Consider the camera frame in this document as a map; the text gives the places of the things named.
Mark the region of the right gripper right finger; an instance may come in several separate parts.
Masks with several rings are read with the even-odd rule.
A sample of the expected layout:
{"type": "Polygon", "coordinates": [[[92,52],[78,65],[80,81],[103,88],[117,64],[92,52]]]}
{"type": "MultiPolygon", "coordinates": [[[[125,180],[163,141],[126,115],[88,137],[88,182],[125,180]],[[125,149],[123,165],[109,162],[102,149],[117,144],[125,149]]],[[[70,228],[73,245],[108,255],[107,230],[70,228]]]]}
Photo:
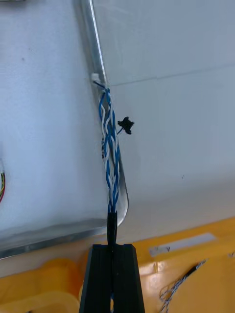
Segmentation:
{"type": "Polygon", "coordinates": [[[113,267],[114,312],[145,312],[137,254],[132,244],[115,245],[113,267]]]}

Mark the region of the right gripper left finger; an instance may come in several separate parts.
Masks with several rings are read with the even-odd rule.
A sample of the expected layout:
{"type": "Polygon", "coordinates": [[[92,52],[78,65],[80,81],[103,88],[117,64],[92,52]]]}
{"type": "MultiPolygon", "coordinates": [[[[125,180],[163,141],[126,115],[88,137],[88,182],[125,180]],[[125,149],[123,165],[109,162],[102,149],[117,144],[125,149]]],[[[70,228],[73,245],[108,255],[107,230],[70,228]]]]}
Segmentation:
{"type": "Polygon", "coordinates": [[[93,245],[89,252],[79,311],[111,311],[111,254],[107,245],[93,245]]]}

